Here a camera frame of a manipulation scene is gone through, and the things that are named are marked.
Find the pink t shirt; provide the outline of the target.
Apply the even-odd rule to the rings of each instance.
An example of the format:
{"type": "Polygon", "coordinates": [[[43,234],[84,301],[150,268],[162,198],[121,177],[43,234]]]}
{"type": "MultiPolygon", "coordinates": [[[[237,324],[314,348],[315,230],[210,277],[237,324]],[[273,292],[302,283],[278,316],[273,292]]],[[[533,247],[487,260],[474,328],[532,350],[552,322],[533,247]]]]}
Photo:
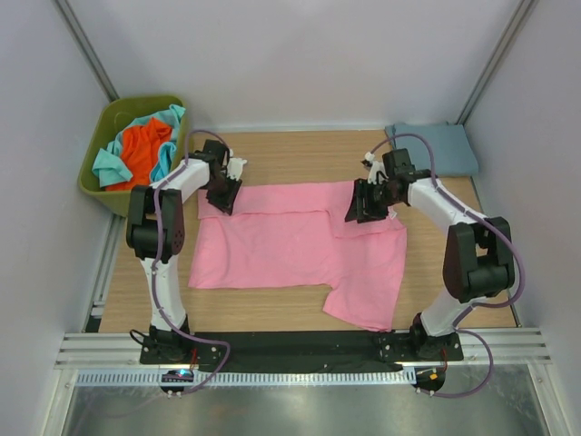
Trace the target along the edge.
{"type": "Polygon", "coordinates": [[[377,222],[346,222],[352,191],[351,182],[247,186],[232,214],[200,195],[190,287],[326,284],[325,313],[365,330],[390,331],[407,229],[394,212],[377,222]]]}

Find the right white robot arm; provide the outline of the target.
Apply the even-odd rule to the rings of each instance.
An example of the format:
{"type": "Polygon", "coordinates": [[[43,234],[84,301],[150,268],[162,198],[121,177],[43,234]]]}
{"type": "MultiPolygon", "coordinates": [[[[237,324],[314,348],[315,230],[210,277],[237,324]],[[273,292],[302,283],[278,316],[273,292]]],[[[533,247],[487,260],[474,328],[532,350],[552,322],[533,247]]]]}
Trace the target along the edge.
{"type": "Polygon", "coordinates": [[[417,169],[405,149],[385,153],[380,160],[366,153],[362,163],[369,175],[353,185],[347,222],[381,221],[391,206],[404,203],[424,213],[446,236],[444,289],[415,316],[406,341],[415,359],[436,360],[453,348],[461,319],[513,286],[509,223],[462,203],[429,169],[417,169]]]}

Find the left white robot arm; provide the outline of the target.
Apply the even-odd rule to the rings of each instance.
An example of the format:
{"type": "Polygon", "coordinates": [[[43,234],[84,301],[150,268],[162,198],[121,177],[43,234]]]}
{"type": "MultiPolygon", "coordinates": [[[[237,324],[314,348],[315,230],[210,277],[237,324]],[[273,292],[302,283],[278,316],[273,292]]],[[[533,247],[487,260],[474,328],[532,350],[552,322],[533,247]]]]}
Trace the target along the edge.
{"type": "Polygon", "coordinates": [[[142,347],[140,363],[183,363],[192,355],[178,273],[186,238],[183,205],[201,190],[211,206],[232,214],[247,163],[221,141],[208,140],[160,181],[131,190],[126,242],[143,267],[152,304],[149,331],[130,331],[142,347]]]}

